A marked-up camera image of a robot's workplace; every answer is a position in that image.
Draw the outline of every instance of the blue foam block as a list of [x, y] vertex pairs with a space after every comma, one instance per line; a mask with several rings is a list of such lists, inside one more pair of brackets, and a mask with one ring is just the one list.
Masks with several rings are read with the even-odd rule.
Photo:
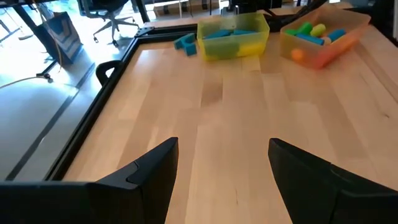
[[174, 41], [174, 48], [176, 50], [184, 48], [183, 43], [194, 43], [195, 41], [195, 34], [187, 34], [181, 38], [178, 38]]
[[301, 39], [307, 40], [307, 41], [311, 41], [314, 44], [318, 44], [318, 45], [323, 45], [323, 43], [325, 43], [325, 41], [321, 38], [318, 37], [312, 37], [310, 35], [305, 35], [305, 34], [297, 34], [296, 37], [300, 37]]
[[203, 39], [213, 39], [213, 38], [218, 38], [218, 37], [226, 37], [231, 35], [231, 31], [229, 30], [220, 30], [218, 32], [212, 33], [210, 35], [207, 35], [205, 38]]
[[256, 32], [254, 31], [248, 31], [248, 30], [234, 30], [232, 33], [233, 35], [244, 35], [244, 34], [254, 34]]
[[187, 56], [197, 54], [197, 47], [196, 47], [195, 43], [185, 44], [184, 52]]
[[330, 40], [332, 42], [334, 42], [335, 40], [339, 39], [342, 35], [345, 35], [345, 34], [346, 34], [346, 32], [343, 29], [338, 29], [338, 30], [335, 30], [332, 33], [330, 33], [328, 35], [328, 37], [330, 38]]
[[174, 41], [174, 48], [176, 50], [181, 49], [183, 47], [182, 41], [180, 39]]

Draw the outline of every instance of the translucent plastic container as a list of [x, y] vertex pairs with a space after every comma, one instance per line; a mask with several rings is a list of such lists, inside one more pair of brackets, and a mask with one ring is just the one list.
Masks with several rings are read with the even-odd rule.
[[[280, 30], [281, 56], [310, 68], [322, 68], [344, 51], [350, 49], [366, 30], [370, 17], [365, 14], [322, 6]], [[330, 45], [318, 45], [285, 33], [287, 29], [297, 30], [304, 22], [312, 26], [324, 24], [325, 34], [344, 29], [346, 34]]]
[[[253, 34], [203, 39], [219, 30], [246, 30]], [[205, 60], [219, 60], [262, 54], [266, 48], [269, 26], [260, 13], [212, 17], [198, 23], [198, 44]]]

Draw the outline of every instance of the yellow plastic bin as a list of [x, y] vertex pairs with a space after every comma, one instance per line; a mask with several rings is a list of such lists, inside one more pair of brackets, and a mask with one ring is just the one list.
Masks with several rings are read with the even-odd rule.
[[[253, 34], [203, 39], [219, 30], [246, 30]], [[219, 60], [262, 54], [266, 48], [269, 26], [260, 13], [212, 17], [198, 23], [198, 44], [205, 60]]]

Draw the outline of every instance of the desk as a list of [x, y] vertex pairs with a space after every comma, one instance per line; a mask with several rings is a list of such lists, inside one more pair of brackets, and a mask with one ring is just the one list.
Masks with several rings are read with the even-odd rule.
[[278, 52], [278, 34], [264, 55], [211, 63], [140, 46], [65, 180], [100, 179], [178, 136], [167, 223], [291, 223], [267, 158], [277, 137], [398, 190], [398, 50], [369, 27], [323, 70]]

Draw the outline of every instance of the orange plastic bin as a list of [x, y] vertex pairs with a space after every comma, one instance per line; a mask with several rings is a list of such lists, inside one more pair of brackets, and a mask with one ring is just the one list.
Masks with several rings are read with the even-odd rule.
[[[369, 21], [370, 16], [365, 14], [322, 6], [280, 30], [280, 54], [303, 66], [322, 68], [350, 49], [366, 30]], [[346, 34], [330, 45], [318, 45], [285, 33], [287, 29], [297, 30], [304, 22], [310, 22], [312, 26], [324, 24], [326, 35], [337, 29], [344, 29]]]

